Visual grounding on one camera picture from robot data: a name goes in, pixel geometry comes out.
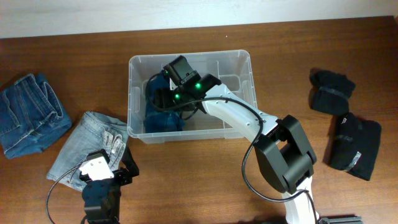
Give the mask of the teal blue garment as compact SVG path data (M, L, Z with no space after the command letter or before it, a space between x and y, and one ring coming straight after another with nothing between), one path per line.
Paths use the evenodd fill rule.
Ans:
M185 122L177 111L157 111L150 102L155 103L155 93L157 90L168 88L168 81L161 75L155 74L147 82L146 96L146 116L143 122L146 133L162 133L182 131Z

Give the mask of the light blue jeans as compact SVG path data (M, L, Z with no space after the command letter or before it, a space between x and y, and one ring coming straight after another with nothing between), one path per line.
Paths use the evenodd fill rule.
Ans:
M59 180L61 184L81 192L86 183L79 179L78 169L73 172L70 170L81 164L88 154L101 149L109 156L109 168L118 169L128 137L126 123L101 113L87 111L61 148L46 178Z

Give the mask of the small black garment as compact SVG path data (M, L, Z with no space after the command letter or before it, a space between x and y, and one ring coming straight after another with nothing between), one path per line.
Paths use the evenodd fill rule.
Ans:
M335 116L349 112L349 99L356 85L346 75L328 70L318 70L310 75L314 87L311 109Z

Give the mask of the large black garment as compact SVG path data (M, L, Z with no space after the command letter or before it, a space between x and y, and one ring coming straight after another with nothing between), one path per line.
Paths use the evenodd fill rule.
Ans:
M381 144L382 127L349 112L336 122L330 166L369 181Z

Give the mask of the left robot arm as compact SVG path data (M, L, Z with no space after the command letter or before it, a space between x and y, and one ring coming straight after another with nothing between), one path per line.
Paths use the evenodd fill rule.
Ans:
M119 224L121 187L132 183L139 168L129 148L125 148L118 170L109 168L110 158L104 149L88 154L79 166L80 180L86 183L82 191L86 220L92 224Z

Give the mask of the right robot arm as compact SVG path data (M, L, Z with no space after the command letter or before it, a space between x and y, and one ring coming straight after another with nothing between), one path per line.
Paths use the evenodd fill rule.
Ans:
M318 223L311 188L317 157L297 118L287 115L280 119L251 106L215 76L201 76L182 55L155 76L175 85L149 100L157 111L198 109L230 125L251 143L241 165L248 188L263 200L283 203L286 223ZM261 175L280 192L280 199L261 194L249 183L246 163L252 151Z

